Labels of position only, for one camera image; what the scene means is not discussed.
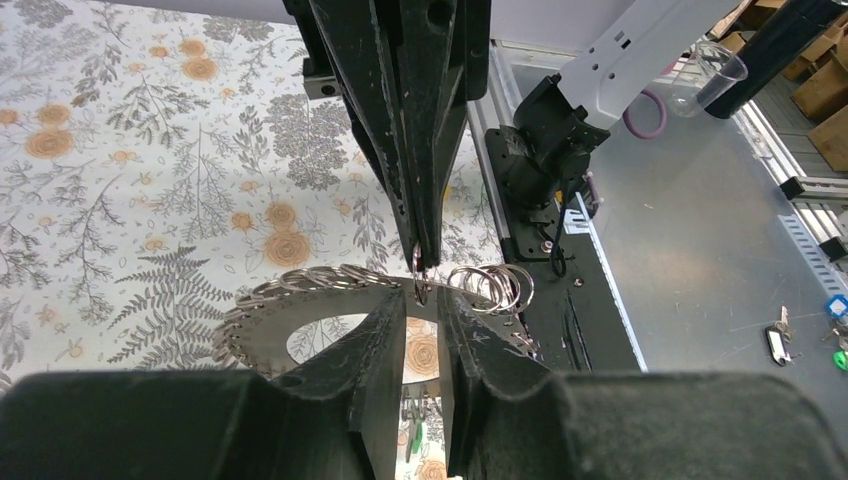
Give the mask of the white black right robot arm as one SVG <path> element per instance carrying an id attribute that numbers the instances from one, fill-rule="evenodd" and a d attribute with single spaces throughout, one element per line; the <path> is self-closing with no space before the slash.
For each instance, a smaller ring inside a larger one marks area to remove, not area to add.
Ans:
<path id="1" fill-rule="evenodd" d="M 467 122 L 482 99 L 495 39 L 575 51 L 520 103 L 524 153 L 506 191 L 547 203 L 580 177 L 590 153 L 640 91 L 728 14 L 730 1 L 289 1 L 308 56 L 310 95 L 338 95 L 385 190 L 405 260 L 441 260 L 445 189 Z"/>

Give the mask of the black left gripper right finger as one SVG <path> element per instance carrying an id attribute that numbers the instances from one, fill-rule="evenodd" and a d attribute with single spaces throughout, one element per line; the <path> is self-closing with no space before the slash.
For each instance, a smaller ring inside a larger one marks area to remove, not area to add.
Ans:
<path id="1" fill-rule="evenodd" d="M 445 453 L 450 476 L 505 479 L 518 468 L 520 412 L 512 404 L 550 370 L 490 328 L 463 294 L 437 293 Z"/>

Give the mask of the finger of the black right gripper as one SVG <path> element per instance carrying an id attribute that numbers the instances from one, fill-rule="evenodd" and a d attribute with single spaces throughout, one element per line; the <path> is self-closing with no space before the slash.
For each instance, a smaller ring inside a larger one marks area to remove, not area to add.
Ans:
<path id="1" fill-rule="evenodd" d="M 404 135 L 395 42 L 402 38 L 398 1 L 311 1 L 334 73 L 343 90 L 352 131 L 378 177 L 394 214 L 403 258 L 413 260 L 416 227 L 401 169 Z"/>
<path id="2" fill-rule="evenodd" d="M 405 143 L 402 166 L 409 196 L 413 269 L 441 260 L 442 208 L 459 135 L 464 1 L 398 3 L 398 99 Z"/>

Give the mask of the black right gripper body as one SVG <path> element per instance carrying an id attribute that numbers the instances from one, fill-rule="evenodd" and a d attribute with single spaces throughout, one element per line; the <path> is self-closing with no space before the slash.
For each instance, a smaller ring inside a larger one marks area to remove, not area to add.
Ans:
<path id="1" fill-rule="evenodd" d="M 488 1 L 304 1 L 284 4 L 307 50 L 311 99 L 350 95 L 356 75 L 382 74 L 402 91 L 459 101 L 486 91 Z"/>

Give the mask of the green key tag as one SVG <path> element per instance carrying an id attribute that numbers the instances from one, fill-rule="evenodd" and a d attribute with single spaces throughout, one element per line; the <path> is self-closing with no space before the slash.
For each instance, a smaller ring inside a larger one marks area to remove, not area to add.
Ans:
<path id="1" fill-rule="evenodd" d="M 409 439 L 407 442 L 407 449 L 405 454 L 405 460 L 409 463 L 414 455 L 417 455 L 421 443 L 423 441 L 423 424 L 420 422 L 411 422 L 409 427 Z"/>

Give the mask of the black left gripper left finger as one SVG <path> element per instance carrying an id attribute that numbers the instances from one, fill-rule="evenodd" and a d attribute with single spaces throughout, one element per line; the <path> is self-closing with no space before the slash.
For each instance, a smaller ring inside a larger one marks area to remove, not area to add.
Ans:
<path id="1" fill-rule="evenodd" d="M 395 475 L 407 309 L 389 293 L 348 335 L 274 379 L 284 423 L 276 479 Z"/>

